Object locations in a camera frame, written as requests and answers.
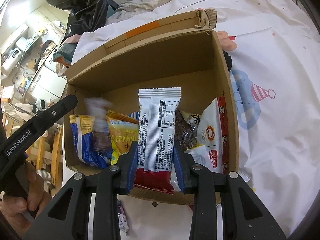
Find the white biscuit package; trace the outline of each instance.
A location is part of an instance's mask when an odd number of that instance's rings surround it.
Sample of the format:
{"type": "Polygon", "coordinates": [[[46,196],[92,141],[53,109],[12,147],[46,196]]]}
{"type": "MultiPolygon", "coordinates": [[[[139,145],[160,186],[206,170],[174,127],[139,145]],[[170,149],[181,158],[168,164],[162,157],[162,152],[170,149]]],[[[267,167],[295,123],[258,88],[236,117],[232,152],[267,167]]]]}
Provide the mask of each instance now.
{"type": "Polygon", "coordinates": [[[197,141],[203,146],[190,150],[195,153],[194,158],[204,162],[205,164],[200,164],[211,171],[227,172],[229,165],[228,119],[224,97],[215,98],[203,111],[197,128],[197,141]]]}
{"type": "Polygon", "coordinates": [[[140,89],[136,186],[173,194],[170,185],[175,113],[181,88],[140,89]]]}

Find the screw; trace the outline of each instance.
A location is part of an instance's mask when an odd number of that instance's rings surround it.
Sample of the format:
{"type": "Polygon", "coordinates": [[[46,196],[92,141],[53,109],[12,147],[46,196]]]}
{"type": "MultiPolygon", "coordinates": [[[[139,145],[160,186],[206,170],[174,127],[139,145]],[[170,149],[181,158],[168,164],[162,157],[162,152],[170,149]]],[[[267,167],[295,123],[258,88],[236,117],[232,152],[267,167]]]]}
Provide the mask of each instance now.
{"type": "Polygon", "coordinates": [[[119,170],[119,166],[118,166],[118,165],[111,165],[111,166],[109,167],[109,169],[110,169],[111,171],[117,171],[117,170],[119,170]]]}
{"type": "Polygon", "coordinates": [[[196,170],[196,171],[199,171],[199,170],[202,169],[202,166],[201,166],[201,164],[196,163],[196,164],[193,164],[193,165],[192,165],[192,168],[193,168],[194,170],[196,170]]]}
{"type": "Polygon", "coordinates": [[[76,173],[75,175],[73,175],[73,178],[76,180],[82,179],[82,174],[81,173],[76,173]]]}
{"type": "Polygon", "coordinates": [[[232,171],[232,172],[229,173],[229,176],[230,176],[231,178],[233,178],[233,179],[236,179],[236,178],[238,178],[238,173],[232,171]]]}

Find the cartoon hat print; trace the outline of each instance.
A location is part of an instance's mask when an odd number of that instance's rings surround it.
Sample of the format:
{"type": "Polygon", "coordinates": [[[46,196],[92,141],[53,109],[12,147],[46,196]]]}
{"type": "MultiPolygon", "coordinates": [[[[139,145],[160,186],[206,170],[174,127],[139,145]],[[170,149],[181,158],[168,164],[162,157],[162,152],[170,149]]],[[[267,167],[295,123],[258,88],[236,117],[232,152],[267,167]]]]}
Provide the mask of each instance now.
{"type": "Polygon", "coordinates": [[[260,102],[267,97],[270,97],[271,99],[275,99],[276,97],[276,93],[272,89],[265,90],[256,84],[252,84],[251,93],[256,102],[260,102]]]}
{"type": "Polygon", "coordinates": [[[217,35],[223,50],[232,51],[238,47],[238,45],[234,42],[236,39],[235,36],[229,36],[229,34],[224,31],[217,32],[217,35]]]}

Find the white bedsheet with cartoon print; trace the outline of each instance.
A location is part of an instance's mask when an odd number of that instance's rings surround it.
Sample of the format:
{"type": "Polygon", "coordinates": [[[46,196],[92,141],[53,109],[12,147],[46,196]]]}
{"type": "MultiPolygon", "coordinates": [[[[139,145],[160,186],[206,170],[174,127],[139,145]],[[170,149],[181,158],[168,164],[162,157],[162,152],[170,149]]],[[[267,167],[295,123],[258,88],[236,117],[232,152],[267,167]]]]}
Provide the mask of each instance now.
{"type": "MultiPolygon", "coordinates": [[[[249,185],[289,236],[320,188],[320,36],[292,0],[172,0],[153,12],[83,35],[79,45],[208,7],[218,12],[216,31],[222,31],[221,38],[237,45],[231,43],[228,49],[227,44],[225,49],[233,61],[230,77],[239,122],[239,166],[250,174],[249,185]]],[[[190,225],[192,213],[185,207],[177,207],[172,219],[159,220],[161,212],[153,211],[148,202],[128,199],[123,204],[134,232],[129,239],[158,239],[155,235],[164,228],[168,234],[159,239],[176,239],[175,230],[179,239],[188,238],[184,226],[190,225]],[[136,211],[134,205],[144,211],[136,211]],[[146,212],[151,217],[142,224],[140,216],[146,212]]],[[[161,205],[163,214],[170,206],[161,205]]]]}

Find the cardboard box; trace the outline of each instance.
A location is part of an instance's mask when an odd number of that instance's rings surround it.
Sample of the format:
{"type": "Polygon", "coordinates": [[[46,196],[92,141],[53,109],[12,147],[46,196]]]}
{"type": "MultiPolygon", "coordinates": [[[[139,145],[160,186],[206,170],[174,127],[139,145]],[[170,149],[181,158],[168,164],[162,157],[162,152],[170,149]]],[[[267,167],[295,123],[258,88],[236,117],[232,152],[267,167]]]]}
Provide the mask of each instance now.
{"type": "MultiPolygon", "coordinates": [[[[67,94],[78,106],[69,114],[88,114],[84,99],[102,97],[122,114],[139,111],[142,88],[181,87],[179,109],[201,114],[215,97],[226,100],[229,132],[229,170],[238,170],[239,139],[235,102],[223,52],[211,29],[182,29],[149,37],[110,53],[76,74],[67,74],[67,94]]],[[[91,175],[98,168],[82,163],[75,152],[69,115],[64,120],[67,166],[91,175]]],[[[134,197],[172,204],[192,204],[193,195],[173,195],[134,188],[134,197]]]]}
{"type": "Polygon", "coordinates": [[[87,66],[90,66],[103,57],[137,41],[142,41],[143,39],[154,37],[159,34],[188,28],[213,29],[216,24],[217,12],[213,9],[199,9],[147,23],[106,42],[78,60],[66,71],[67,79],[71,79],[87,66]]]}

